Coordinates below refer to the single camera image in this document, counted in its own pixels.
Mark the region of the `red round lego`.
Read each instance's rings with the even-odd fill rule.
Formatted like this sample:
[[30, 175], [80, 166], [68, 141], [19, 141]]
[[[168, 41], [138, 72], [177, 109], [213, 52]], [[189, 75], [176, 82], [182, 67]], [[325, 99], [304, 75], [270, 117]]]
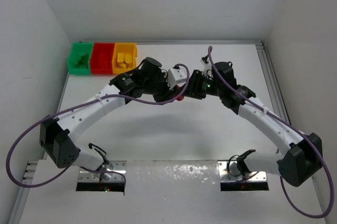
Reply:
[[177, 98], [178, 101], [182, 101], [184, 99], [184, 95], [181, 95], [179, 98]]

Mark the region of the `pale yellow curved lego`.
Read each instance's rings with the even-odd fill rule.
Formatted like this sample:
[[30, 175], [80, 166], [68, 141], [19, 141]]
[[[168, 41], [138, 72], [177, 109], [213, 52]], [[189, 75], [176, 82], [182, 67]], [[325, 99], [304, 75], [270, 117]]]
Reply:
[[118, 68], [121, 69], [125, 69], [126, 68], [126, 64], [125, 64], [125, 54], [124, 53], [117, 53], [116, 56], [116, 65]]

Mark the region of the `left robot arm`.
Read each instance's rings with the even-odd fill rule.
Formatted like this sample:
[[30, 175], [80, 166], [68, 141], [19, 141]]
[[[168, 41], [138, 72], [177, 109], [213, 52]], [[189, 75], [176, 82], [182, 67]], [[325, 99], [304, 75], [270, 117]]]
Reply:
[[178, 85], [186, 80], [187, 72], [180, 66], [163, 70], [160, 62], [146, 57], [140, 66], [115, 76], [84, 104], [42, 122], [40, 144], [60, 169], [76, 165], [99, 171], [107, 163], [106, 152], [92, 143], [81, 149], [76, 145], [80, 136], [98, 120], [143, 94], [151, 95], [156, 103], [167, 103], [178, 96]]

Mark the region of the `yellow butterfly round lego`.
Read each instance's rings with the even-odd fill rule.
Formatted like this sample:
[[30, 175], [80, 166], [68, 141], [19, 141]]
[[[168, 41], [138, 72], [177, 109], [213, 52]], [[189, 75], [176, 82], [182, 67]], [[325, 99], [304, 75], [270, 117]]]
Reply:
[[132, 63], [133, 63], [133, 57], [131, 54], [126, 54], [125, 55], [125, 64], [127, 65], [127, 67], [131, 67]]

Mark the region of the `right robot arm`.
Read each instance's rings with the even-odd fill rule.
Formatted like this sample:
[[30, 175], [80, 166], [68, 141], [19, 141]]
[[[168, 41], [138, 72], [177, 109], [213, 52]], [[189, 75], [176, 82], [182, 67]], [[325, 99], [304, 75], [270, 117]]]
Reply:
[[222, 104], [259, 129], [279, 150], [278, 154], [259, 154], [250, 149], [236, 158], [236, 165], [228, 169], [233, 176], [246, 177], [254, 171], [281, 176], [287, 183], [299, 187], [322, 168], [315, 150], [322, 152], [322, 140], [315, 134], [296, 133], [279, 121], [279, 117], [258, 99], [253, 91], [239, 85], [231, 62], [215, 64], [219, 75], [207, 67], [194, 70], [184, 95], [204, 99], [217, 96]]

